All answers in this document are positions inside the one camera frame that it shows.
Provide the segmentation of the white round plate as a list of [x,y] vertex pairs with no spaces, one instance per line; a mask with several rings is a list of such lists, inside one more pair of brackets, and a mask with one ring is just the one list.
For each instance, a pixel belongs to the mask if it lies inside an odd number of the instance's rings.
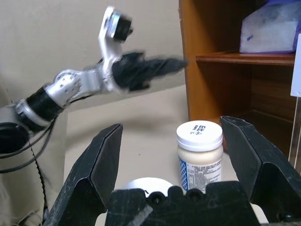
[[161,178],[145,177],[129,181],[120,190],[142,189],[146,197],[149,197],[153,192],[161,192],[165,197],[168,197],[168,190],[173,186],[175,185]]

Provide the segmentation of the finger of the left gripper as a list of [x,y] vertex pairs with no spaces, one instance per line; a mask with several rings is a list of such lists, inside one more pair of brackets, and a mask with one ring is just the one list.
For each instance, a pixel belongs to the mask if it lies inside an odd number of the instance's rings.
[[161,77],[167,74],[178,73],[184,69],[186,65],[152,65],[151,77]]
[[188,65],[188,61],[178,58],[151,58],[145,60],[145,65],[152,69],[182,69]]

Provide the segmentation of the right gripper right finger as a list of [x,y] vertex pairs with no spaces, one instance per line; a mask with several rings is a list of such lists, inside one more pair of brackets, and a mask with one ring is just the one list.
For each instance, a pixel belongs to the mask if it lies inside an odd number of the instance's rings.
[[249,202],[261,207],[270,223],[301,224],[301,175],[254,125],[231,116],[222,116],[220,123]]

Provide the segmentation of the white lidded bottle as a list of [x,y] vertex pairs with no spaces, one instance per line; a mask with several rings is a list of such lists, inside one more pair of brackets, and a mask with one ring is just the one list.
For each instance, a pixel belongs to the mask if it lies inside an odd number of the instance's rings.
[[202,192],[222,180],[223,131],[211,121],[189,121],[176,130],[181,187]]

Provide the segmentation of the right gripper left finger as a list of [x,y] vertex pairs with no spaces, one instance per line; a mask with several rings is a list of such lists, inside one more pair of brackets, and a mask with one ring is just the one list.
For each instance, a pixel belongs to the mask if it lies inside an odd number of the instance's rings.
[[42,226],[95,226],[108,208],[118,169],[123,126],[101,130],[74,163]]

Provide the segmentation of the wooden cabinet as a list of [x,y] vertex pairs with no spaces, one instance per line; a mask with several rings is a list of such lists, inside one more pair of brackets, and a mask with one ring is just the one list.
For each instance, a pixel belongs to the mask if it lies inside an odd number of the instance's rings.
[[293,53],[240,53],[242,21],[266,0],[179,0],[190,120],[253,124],[301,171],[301,34]]

